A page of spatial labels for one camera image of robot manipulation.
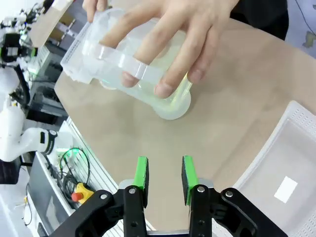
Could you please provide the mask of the person's left hand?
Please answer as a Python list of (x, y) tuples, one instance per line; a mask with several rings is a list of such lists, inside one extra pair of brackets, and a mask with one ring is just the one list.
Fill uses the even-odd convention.
[(192, 83), (204, 77), (236, 5), (236, 0), (133, 1), (100, 43), (115, 48), (131, 30), (158, 18), (157, 24), (134, 54), (137, 60), (150, 64), (178, 30), (184, 31), (186, 38), (175, 60), (154, 89), (156, 96), (167, 98), (177, 89), (184, 76)]

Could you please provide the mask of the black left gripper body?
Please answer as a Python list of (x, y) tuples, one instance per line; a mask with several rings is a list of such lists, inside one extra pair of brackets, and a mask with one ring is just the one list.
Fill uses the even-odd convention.
[(14, 62), (21, 56), (20, 35), (16, 33), (5, 34), (1, 46), (1, 59), (4, 62)]

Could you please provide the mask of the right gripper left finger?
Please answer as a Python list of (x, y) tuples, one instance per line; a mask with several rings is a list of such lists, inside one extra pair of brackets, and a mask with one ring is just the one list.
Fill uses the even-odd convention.
[(54, 237), (102, 237), (119, 220), (125, 237), (146, 237), (144, 208), (148, 203), (149, 163), (139, 157), (134, 181), (115, 194), (96, 191), (54, 232)]

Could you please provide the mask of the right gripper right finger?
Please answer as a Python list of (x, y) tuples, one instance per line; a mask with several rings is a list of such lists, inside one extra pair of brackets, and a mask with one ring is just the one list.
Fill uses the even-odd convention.
[(234, 237), (285, 237), (287, 234), (235, 188), (217, 192), (202, 184), (193, 158), (182, 158), (185, 205), (190, 207), (189, 236), (210, 237), (215, 221)]

